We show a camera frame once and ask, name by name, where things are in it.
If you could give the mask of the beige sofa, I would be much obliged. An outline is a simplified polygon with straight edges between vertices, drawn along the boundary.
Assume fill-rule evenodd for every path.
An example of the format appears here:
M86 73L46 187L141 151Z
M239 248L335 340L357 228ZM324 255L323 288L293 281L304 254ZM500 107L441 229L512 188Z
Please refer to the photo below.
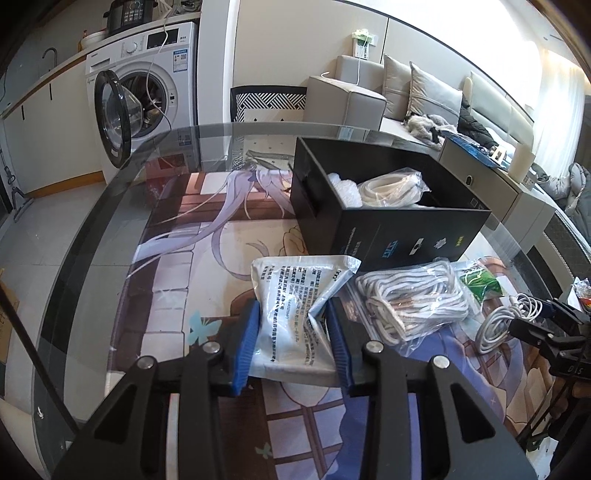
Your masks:
M431 140L433 127L420 134L412 116L442 121L477 144L532 147L534 122L514 100L483 76L471 72L455 88L413 62L385 56L379 64L352 56L337 59L335 77L308 78L304 121L381 130L417 143Z

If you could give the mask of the cardboard box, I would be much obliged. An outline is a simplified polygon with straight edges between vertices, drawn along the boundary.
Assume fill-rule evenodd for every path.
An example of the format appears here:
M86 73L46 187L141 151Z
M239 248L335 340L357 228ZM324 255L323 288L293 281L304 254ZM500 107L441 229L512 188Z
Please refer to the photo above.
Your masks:
M19 307L19 300L17 296L3 281L0 281L0 284L2 291L6 294L8 300L11 302L12 307L15 311L17 311ZM0 314L0 363L5 365L8 359L10 338L13 327L4 310L1 310Z

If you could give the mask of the kitchen faucet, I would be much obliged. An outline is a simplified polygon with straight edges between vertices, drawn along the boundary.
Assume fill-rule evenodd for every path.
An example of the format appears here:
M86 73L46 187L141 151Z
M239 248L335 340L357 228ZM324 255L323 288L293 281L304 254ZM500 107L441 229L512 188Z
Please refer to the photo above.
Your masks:
M58 65L58 53L55 47L48 47L41 57L41 72L48 73Z

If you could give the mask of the black storage box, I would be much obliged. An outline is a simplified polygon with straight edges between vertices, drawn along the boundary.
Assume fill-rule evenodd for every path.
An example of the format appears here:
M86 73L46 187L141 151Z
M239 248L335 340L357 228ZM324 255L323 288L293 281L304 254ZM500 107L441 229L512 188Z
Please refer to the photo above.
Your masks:
M361 184L410 168L428 188L415 206L349 208L329 174ZM297 138L290 203L311 255L349 255L363 271L457 261L491 212L449 170L408 149Z

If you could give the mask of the mop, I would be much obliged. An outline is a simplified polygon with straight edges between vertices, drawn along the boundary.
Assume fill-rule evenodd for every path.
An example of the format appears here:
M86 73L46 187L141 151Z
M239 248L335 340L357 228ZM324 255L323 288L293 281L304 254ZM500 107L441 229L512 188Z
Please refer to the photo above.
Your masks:
M13 221L17 223L22 218L26 210L33 204L34 199L25 194L18 186L17 177L6 162L2 148L0 148L0 157L2 169L6 177L6 182L10 188L10 200L14 213Z

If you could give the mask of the green white packet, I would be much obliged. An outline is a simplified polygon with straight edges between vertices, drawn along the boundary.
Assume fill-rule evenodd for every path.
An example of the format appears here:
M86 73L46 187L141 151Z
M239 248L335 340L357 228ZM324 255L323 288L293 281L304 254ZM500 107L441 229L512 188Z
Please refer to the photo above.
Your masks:
M459 270L459 277L480 304L503 296L501 284L481 261L463 266Z

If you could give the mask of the black jacket on sofa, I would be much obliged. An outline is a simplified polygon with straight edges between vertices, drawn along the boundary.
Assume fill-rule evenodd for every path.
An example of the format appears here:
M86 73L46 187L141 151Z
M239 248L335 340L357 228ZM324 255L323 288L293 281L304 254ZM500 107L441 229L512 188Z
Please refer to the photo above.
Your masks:
M492 149L499 146L485 126L472 116L470 112L470 104L465 97L462 98L457 130L459 133L470 137L486 149Z

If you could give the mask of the white foam piece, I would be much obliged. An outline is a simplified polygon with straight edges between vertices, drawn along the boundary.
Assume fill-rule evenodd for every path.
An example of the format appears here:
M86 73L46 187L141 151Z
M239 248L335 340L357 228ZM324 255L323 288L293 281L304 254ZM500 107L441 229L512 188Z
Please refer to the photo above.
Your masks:
M363 200L355 182L349 179L342 179L336 173L330 173L328 179L346 208L363 207Z

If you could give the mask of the cream paper roll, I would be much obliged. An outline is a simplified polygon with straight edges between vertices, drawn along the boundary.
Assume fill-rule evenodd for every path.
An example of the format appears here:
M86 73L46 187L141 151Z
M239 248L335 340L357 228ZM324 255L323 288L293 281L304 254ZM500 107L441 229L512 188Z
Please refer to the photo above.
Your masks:
M516 146L508 169L509 177L517 183L522 183L534 160L535 154L531 151L531 148L528 145L519 143Z

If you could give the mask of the white wall phone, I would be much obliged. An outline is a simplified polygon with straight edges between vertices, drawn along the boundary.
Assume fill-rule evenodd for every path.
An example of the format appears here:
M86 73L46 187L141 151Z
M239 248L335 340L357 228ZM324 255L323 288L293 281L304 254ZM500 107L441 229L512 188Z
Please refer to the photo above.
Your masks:
M362 60L370 59L370 47L377 44L377 36L367 29L358 29L352 33L353 56Z

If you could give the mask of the silver foil pouch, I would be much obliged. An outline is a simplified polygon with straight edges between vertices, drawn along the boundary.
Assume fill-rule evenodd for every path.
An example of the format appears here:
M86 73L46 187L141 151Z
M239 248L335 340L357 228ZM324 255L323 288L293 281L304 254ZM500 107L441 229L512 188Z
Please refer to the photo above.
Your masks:
M276 256L252 261L260 326L249 375L270 381L335 387L338 374L325 303L358 272L349 255Z

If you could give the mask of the grey cushion left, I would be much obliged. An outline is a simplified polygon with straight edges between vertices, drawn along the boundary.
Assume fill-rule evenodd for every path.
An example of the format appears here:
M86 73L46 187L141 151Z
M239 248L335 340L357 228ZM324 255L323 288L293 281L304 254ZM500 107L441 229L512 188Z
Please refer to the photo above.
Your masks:
M412 73L408 64L384 56L383 95L386 98L385 116L402 121L406 114L410 97Z

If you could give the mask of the grey cushion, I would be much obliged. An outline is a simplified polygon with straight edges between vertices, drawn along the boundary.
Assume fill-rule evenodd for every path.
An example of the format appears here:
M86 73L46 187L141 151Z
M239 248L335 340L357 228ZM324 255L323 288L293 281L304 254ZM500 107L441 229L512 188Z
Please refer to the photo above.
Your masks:
M383 95L386 98L385 116L402 121L406 114L410 97L412 73L408 64L384 56Z
M410 63L412 78L407 114L412 112L444 117L454 126L458 125L463 93L439 80L434 75Z

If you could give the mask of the grey fuzzy blanket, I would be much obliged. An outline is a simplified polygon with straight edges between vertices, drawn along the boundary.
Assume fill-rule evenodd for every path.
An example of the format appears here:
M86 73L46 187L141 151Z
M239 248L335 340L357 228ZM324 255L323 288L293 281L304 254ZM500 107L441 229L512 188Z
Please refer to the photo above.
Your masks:
M447 135L457 134L457 127L437 114L422 115L412 112L404 119L408 132L430 145L442 145Z

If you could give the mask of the grey cushion right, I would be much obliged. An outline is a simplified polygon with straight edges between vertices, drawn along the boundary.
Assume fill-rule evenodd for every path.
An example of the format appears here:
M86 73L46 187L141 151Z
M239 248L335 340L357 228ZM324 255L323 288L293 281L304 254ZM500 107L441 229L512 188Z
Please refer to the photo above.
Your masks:
M444 117L454 126L458 125L463 93L439 80L434 75L410 63L412 78L407 114L412 112Z

